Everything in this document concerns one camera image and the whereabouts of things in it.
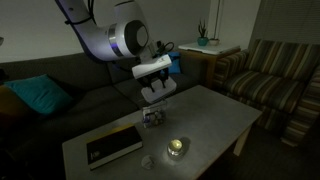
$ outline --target sofa armrest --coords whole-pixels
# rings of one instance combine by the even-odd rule
[[[204,59],[196,59],[188,56],[180,58],[181,73],[192,77],[199,84],[204,85],[207,73],[207,61]]]
[[[240,72],[248,59],[248,50],[231,54],[224,58],[218,59],[213,74],[213,84],[216,88],[221,88],[227,78]]]
[[[320,115],[320,65],[315,69],[313,75],[300,98],[293,117],[287,124],[282,142],[291,146],[299,145],[310,127]]]

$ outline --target gray sofa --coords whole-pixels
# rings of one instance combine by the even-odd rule
[[[117,61],[126,69],[136,63],[134,59]],[[148,105],[140,93],[142,86],[130,72],[111,62],[93,62],[83,53],[0,63],[0,67],[9,75],[8,81],[48,74],[74,99],[63,111],[35,113],[1,135],[1,149],[35,173],[45,173],[50,161],[62,158],[64,141]],[[171,74],[177,83],[175,93],[203,83],[205,61],[181,57],[180,67],[180,74]]]

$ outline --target striped armchair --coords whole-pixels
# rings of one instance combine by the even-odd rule
[[[216,62],[214,87],[261,110],[258,126],[297,146],[320,113],[320,45],[256,40]]]

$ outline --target table leg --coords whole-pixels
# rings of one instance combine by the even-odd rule
[[[236,156],[240,156],[242,148],[243,148],[244,144],[246,143],[250,129],[251,129],[251,125],[239,136],[237,143],[236,143],[236,147],[233,150],[233,154],[235,154]]]

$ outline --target plant pot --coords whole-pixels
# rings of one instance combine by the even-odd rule
[[[212,46],[217,46],[217,45],[219,45],[219,42],[220,42],[219,39],[210,39],[210,40],[209,40],[209,43],[210,43]]]
[[[207,37],[199,37],[198,38],[198,45],[199,46],[206,46],[208,43],[209,39]]]

